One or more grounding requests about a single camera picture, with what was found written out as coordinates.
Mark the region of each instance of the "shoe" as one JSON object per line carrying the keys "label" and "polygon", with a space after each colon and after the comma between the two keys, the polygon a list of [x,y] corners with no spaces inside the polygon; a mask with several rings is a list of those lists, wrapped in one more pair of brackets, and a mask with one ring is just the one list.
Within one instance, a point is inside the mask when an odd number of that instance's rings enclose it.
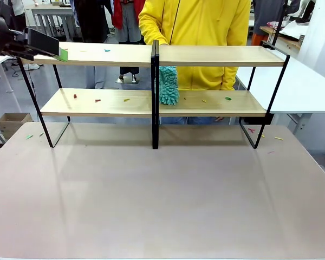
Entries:
{"label": "shoe", "polygon": [[23,67],[26,72],[29,70],[35,70],[40,68],[37,64],[24,64]]}
{"label": "shoe", "polygon": [[132,75],[132,83],[136,83],[136,80],[137,80],[136,75],[133,74],[133,75]]}

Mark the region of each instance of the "shelf board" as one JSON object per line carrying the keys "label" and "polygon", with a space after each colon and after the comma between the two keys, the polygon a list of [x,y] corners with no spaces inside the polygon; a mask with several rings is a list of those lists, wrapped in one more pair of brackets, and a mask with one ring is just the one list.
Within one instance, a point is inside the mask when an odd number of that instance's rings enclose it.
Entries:
{"label": "shelf board", "polygon": [[[160,116],[265,116],[248,91],[180,91],[176,106],[160,105]],[[49,116],[150,118],[149,90],[62,88],[41,109]]]}
{"label": "shelf board", "polygon": [[161,66],[281,67],[284,61],[261,46],[160,46]]}
{"label": "shelf board", "polygon": [[151,118],[151,103],[149,90],[62,88],[44,105],[41,113],[52,116]]}
{"label": "shelf board", "polygon": [[68,66],[151,67],[150,45],[60,42],[60,48],[67,49],[67,62],[43,55],[36,55],[33,61],[23,62]]}
{"label": "shelf board", "polygon": [[249,91],[180,91],[176,106],[160,105],[160,116],[265,116]]}

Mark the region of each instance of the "white table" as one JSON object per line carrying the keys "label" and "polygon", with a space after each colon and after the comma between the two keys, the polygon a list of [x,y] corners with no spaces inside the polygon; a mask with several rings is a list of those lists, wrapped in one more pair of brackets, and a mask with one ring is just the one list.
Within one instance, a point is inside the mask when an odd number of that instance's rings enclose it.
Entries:
{"label": "white table", "polygon": [[256,150],[239,126],[164,126],[159,150],[151,126],[42,131],[0,149],[0,257],[325,258],[325,173],[286,127]]}
{"label": "white table", "polygon": [[[60,17],[62,21],[62,25],[64,27],[66,39],[68,42],[72,41],[70,35],[71,33],[69,29],[73,28],[75,30],[76,24],[73,18],[73,11],[71,7],[60,7],[58,5],[52,5],[52,4],[41,4],[39,6],[30,5],[27,7],[27,10],[31,10],[32,12],[32,16],[36,24],[36,30],[38,30],[37,21],[36,21],[36,16],[37,16],[37,19],[42,28],[42,32],[50,36],[53,35],[51,26],[52,27],[55,26],[53,16],[55,15]],[[46,26],[44,26],[42,17],[45,20]]]}
{"label": "white table", "polygon": [[15,95],[15,93],[14,93],[12,87],[11,87],[11,84],[10,84],[9,80],[6,77],[6,73],[4,71],[4,68],[2,67],[2,63],[4,61],[8,60],[9,58],[10,58],[10,56],[0,56],[0,77],[4,82],[4,87],[6,89],[6,93],[11,94],[15,104],[17,105],[17,108],[18,108],[19,112],[21,112],[22,110],[21,110],[20,104],[18,103],[17,97],[16,97],[16,95]]}
{"label": "white table", "polygon": [[[273,52],[284,57],[278,51]],[[251,72],[250,67],[238,70],[237,79],[244,88],[248,86]],[[281,68],[277,67],[256,68],[250,92],[264,109],[268,108],[280,72]],[[291,57],[271,113],[275,114],[273,124],[279,115],[288,114],[297,123],[295,134],[304,129],[312,114],[325,113],[325,78]]]}

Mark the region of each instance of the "black pants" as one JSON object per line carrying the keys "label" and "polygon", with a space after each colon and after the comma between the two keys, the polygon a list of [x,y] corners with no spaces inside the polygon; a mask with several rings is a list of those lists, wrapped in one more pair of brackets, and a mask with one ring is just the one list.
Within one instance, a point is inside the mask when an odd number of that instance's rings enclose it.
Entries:
{"label": "black pants", "polygon": [[302,16],[302,19],[309,20],[311,13],[313,12],[315,7],[315,3],[311,0],[309,1],[307,7],[305,8],[304,14]]}
{"label": "black pants", "polygon": [[22,13],[21,15],[16,15],[12,17],[11,19],[14,19],[14,22],[11,22],[11,29],[15,29],[16,31],[24,31],[24,29],[27,27],[27,22],[25,20],[25,13]]}
{"label": "black pants", "polygon": [[[140,42],[119,42],[119,44],[135,44],[138,45]],[[140,69],[138,67],[120,67],[120,75],[125,75],[127,73],[131,72],[131,74],[139,74]]]}

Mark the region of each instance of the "metal leg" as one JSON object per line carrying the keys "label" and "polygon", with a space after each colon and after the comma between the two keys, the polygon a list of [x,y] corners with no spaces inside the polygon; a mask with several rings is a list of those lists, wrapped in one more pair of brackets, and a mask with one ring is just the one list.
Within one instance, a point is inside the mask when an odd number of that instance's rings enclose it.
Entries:
{"label": "metal leg", "polygon": [[64,28],[64,31],[65,31],[66,41],[70,42],[71,37],[70,37],[69,28],[67,27],[66,17],[65,17],[65,15],[63,15],[63,16],[60,16],[60,18],[61,18],[61,22],[63,24],[63,28]]}
{"label": "metal leg", "polygon": [[[273,49],[276,49],[278,50],[279,52],[283,53],[282,51],[280,51],[279,49],[277,49],[276,47],[274,47],[272,44],[269,44],[269,43],[266,43],[266,42],[262,42],[261,45],[265,48],[273,48]],[[269,103],[269,106],[267,108],[267,111],[266,111],[266,115],[264,117],[264,122],[263,124],[261,125],[261,128],[260,128],[260,131],[259,131],[259,134],[258,134],[258,138],[256,139],[255,143],[253,142],[252,138],[250,137],[249,133],[247,132],[247,129],[245,129],[243,123],[242,123],[242,120],[243,118],[239,118],[239,125],[241,126],[242,130],[244,131],[244,134],[246,135],[246,137],[248,138],[251,146],[256,149],[260,143],[260,140],[261,140],[261,136],[264,132],[264,129],[265,129],[265,126],[266,125],[269,125],[271,123],[271,108],[272,108],[272,105],[273,105],[273,102],[275,100],[275,97],[277,95],[277,92],[278,92],[278,89],[280,87],[280,84],[282,82],[282,79],[283,79],[283,76],[284,76],[284,72],[287,68],[287,65],[288,65],[288,62],[290,60],[290,55],[286,54],[286,53],[283,53],[286,58],[285,58],[285,61],[284,61],[284,65],[283,65],[283,68],[282,68],[282,71],[279,75],[279,78],[278,78],[278,81],[277,81],[277,84],[276,84],[276,87],[273,91],[273,94],[272,94],[272,98],[270,100],[270,103]],[[249,85],[248,85],[248,91],[250,89],[250,86],[251,86],[251,83],[253,81],[253,77],[254,77],[254,73],[255,73],[255,68],[253,68],[253,71],[252,71],[252,74],[250,76],[250,82],[249,82]]]}
{"label": "metal leg", "polygon": [[38,21],[40,22],[40,28],[44,34],[46,33],[46,28],[44,27],[44,22],[41,15],[37,15]]}
{"label": "metal leg", "polygon": [[55,76],[56,76],[56,81],[58,82],[58,86],[59,86],[59,88],[62,88],[61,81],[60,81],[60,78],[59,78],[59,73],[58,73],[58,70],[57,70],[55,64],[53,65],[53,69],[54,69],[54,73],[55,73]]}
{"label": "metal leg", "polygon": [[293,131],[293,134],[297,134],[299,131],[303,130],[306,127],[309,119],[311,118],[312,114],[302,114],[297,121],[297,125]]}
{"label": "metal leg", "polygon": [[271,125],[278,125],[278,121],[281,118],[281,115],[282,114],[275,114],[274,117],[273,117],[273,120],[271,122]]}
{"label": "metal leg", "polygon": [[34,106],[35,106],[35,109],[36,109],[36,112],[37,112],[37,116],[38,118],[40,119],[41,121],[41,124],[42,124],[42,128],[44,130],[44,134],[47,138],[47,141],[48,141],[48,144],[51,148],[54,148],[56,146],[56,144],[58,143],[58,141],[60,140],[60,137],[62,136],[62,134],[65,132],[66,128],[68,127],[68,125],[70,124],[70,122],[67,122],[67,124],[64,126],[62,132],[58,135],[56,141],[55,141],[55,144],[53,145],[52,143],[52,140],[50,139],[50,136],[49,136],[49,133],[48,133],[48,130],[47,130],[47,127],[46,127],[46,124],[44,123],[44,119],[43,119],[43,116],[42,116],[42,113],[40,111],[40,108],[38,107],[38,104],[37,104],[37,101],[36,101],[36,98],[35,98],[35,95],[34,95],[34,92],[33,92],[33,89],[31,88],[31,85],[30,85],[30,82],[29,82],[29,79],[28,79],[28,76],[27,76],[27,73],[25,72],[24,70],[24,67],[23,67],[23,63],[22,63],[22,60],[20,58],[17,58],[17,62],[18,62],[18,65],[21,69],[21,72],[22,72],[22,75],[23,75],[23,78],[24,78],[24,81],[25,81],[25,84],[27,85],[28,87],[28,91],[29,91],[29,94],[31,96],[31,99],[32,99],[32,102],[34,103]]}
{"label": "metal leg", "polygon": [[17,97],[16,97],[15,93],[13,92],[13,89],[11,88],[11,84],[10,84],[9,80],[7,79],[7,77],[6,77],[6,73],[5,73],[5,71],[4,71],[1,64],[0,64],[0,76],[1,76],[1,79],[5,82],[4,85],[5,85],[5,88],[6,88],[6,93],[11,94],[14,102],[16,103],[18,111],[22,112],[20,104],[18,103]]}
{"label": "metal leg", "polygon": [[159,54],[159,42],[155,41],[155,134],[157,136],[157,148],[159,148],[159,68],[160,68],[160,54]]}
{"label": "metal leg", "polygon": [[157,128],[157,115],[155,108],[155,45],[156,42],[153,42],[152,45],[152,55],[151,55],[151,90],[152,90],[152,147],[153,149],[158,149],[159,147],[159,137],[156,133]]}

